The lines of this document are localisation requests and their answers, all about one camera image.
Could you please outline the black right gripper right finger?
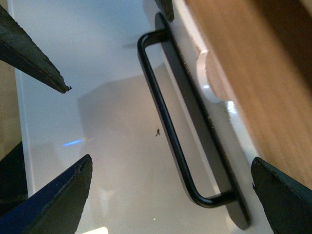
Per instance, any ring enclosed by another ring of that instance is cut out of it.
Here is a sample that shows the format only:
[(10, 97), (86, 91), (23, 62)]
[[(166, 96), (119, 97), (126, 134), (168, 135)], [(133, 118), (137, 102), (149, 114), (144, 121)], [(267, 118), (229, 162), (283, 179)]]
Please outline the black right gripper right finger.
[(0, 218), (2, 234), (74, 234), (89, 196), (93, 162), (85, 155)]

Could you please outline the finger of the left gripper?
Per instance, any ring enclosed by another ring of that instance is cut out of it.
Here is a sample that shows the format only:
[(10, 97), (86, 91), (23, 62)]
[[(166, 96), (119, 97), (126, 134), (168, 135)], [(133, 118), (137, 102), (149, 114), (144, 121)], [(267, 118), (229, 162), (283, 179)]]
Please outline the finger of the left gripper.
[(155, 3), (167, 21), (175, 19), (172, 0), (155, 0)]
[(312, 232), (312, 191), (259, 157), (251, 165), (253, 189), (275, 234)]

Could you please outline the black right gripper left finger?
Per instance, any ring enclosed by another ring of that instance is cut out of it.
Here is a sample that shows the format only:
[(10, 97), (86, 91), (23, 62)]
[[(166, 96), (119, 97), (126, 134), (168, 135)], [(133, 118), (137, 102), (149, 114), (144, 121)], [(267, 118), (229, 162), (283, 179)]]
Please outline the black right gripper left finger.
[(3, 8), (0, 8), (0, 59), (56, 91), (71, 90), (55, 65)]

